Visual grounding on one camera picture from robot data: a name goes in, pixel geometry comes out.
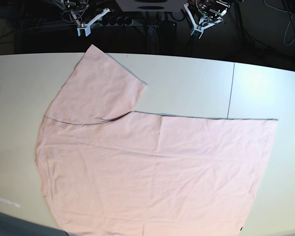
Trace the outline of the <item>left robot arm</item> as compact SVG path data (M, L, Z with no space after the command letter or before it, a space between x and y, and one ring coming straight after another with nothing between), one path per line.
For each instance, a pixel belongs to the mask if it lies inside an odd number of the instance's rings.
M216 19L223 17L231 7L233 0L188 0L188 9L198 18Z

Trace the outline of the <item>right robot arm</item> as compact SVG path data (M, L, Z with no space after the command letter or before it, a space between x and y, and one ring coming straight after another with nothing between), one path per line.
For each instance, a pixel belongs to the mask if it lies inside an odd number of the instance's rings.
M88 0L53 0L52 2L62 10L82 11L89 6Z

